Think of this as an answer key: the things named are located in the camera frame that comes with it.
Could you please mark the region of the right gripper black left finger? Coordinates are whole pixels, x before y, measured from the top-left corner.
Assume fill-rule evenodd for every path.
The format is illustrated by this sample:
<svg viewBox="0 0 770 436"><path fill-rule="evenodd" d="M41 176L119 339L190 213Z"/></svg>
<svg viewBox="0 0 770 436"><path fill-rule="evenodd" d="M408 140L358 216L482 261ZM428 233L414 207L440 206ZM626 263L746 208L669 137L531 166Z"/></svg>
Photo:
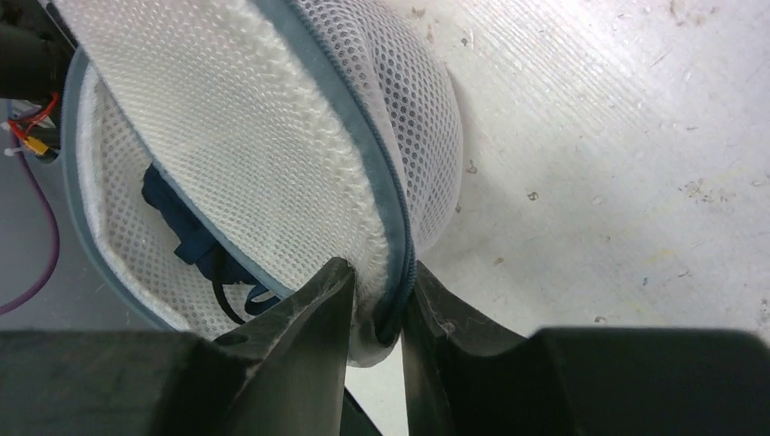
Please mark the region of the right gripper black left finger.
<svg viewBox="0 0 770 436"><path fill-rule="evenodd" d="M191 332L6 331L4 435L336 435L355 273L334 258L210 341Z"/></svg>

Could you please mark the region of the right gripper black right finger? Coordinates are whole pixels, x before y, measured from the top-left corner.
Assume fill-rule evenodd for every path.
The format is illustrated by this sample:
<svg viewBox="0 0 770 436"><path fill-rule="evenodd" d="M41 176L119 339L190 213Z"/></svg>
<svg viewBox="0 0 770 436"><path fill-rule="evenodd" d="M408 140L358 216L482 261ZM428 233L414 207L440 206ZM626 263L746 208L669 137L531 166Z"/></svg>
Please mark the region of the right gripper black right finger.
<svg viewBox="0 0 770 436"><path fill-rule="evenodd" d="M412 435L766 435L769 349L747 332L508 330L420 266L401 336Z"/></svg>

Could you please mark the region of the navy blue bra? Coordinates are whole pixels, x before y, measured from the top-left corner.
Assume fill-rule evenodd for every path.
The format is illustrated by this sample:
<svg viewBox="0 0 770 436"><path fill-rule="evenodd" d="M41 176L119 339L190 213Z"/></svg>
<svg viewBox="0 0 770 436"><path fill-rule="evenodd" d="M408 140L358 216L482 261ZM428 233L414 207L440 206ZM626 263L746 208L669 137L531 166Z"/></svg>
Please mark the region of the navy blue bra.
<svg viewBox="0 0 770 436"><path fill-rule="evenodd" d="M252 288L243 305L244 311L257 316L280 302L270 296L266 285L246 271L216 240L153 165L143 174L142 196L157 210L179 239L174 255L195 266L212 285L212 292L222 311L237 324L244 319L232 308L225 295L226 285L245 284Z"/></svg>

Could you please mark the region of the white mesh laundry bag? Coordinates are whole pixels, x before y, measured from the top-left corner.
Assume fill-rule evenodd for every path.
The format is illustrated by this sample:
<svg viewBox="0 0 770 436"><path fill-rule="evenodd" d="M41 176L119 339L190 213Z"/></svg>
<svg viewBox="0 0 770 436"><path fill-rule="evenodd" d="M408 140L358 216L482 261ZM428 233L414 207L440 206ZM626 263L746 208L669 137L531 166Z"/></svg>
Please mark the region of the white mesh laundry bag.
<svg viewBox="0 0 770 436"><path fill-rule="evenodd" d="M136 311L234 322L142 196L149 165L280 301L331 258L356 273L348 362L391 352L419 255L459 197L446 67L380 1L58 1L78 47L61 159L86 252Z"/></svg>

